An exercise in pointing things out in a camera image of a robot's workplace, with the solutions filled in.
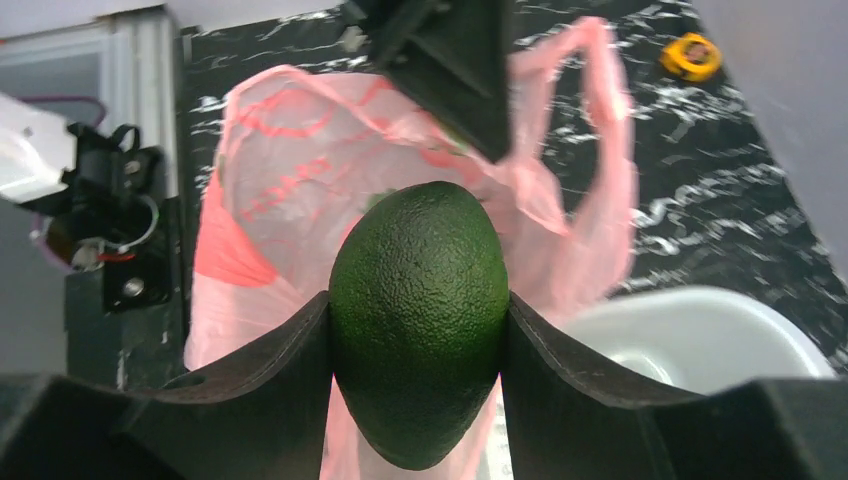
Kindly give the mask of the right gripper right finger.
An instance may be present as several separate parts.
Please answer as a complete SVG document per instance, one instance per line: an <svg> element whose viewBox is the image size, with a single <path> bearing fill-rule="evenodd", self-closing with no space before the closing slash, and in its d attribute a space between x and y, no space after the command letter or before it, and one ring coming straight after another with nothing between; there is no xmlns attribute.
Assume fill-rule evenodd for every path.
<svg viewBox="0 0 848 480"><path fill-rule="evenodd" d="M501 372L518 479L843 479L847 383L662 384L551 326L518 296Z"/></svg>

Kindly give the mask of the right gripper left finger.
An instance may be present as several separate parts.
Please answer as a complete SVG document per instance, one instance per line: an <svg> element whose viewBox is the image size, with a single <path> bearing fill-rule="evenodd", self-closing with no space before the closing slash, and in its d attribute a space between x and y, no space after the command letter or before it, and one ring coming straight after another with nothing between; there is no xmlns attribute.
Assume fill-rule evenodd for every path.
<svg viewBox="0 0 848 480"><path fill-rule="evenodd" d="M327 296L158 390L1 380L5 479L316 479L331 390Z"/></svg>

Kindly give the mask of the fake green avocado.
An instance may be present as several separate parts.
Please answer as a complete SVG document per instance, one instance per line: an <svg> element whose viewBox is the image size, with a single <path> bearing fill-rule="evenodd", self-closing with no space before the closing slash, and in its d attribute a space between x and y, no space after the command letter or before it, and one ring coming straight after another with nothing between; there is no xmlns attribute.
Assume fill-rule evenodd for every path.
<svg viewBox="0 0 848 480"><path fill-rule="evenodd" d="M398 190L352 228L329 281L331 352L385 460L421 471L459 443L497 379L509 303L498 235L457 184Z"/></svg>

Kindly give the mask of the pink plastic bag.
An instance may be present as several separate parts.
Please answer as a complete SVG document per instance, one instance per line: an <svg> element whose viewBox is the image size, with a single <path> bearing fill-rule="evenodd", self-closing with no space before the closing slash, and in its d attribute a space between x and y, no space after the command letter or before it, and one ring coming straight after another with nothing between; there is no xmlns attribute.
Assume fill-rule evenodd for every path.
<svg viewBox="0 0 848 480"><path fill-rule="evenodd" d="M559 64L577 49L598 165L567 219L541 153ZM483 202L510 287L555 326L603 298L629 272L638 193L613 34L603 19L581 18L512 55L510 75L513 148L496 165L375 74L279 66L231 90L202 205L187 368L287 321L327 286L339 247L375 202L428 181L458 183Z"/></svg>

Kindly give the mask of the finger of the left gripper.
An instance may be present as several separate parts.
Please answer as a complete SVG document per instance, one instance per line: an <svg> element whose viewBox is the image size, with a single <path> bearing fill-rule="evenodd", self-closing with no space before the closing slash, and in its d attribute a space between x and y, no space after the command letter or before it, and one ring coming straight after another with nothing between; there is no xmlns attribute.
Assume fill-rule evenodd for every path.
<svg viewBox="0 0 848 480"><path fill-rule="evenodd" d="M491 163L510 151L511 1L344 1L341 39Z"/></svg>

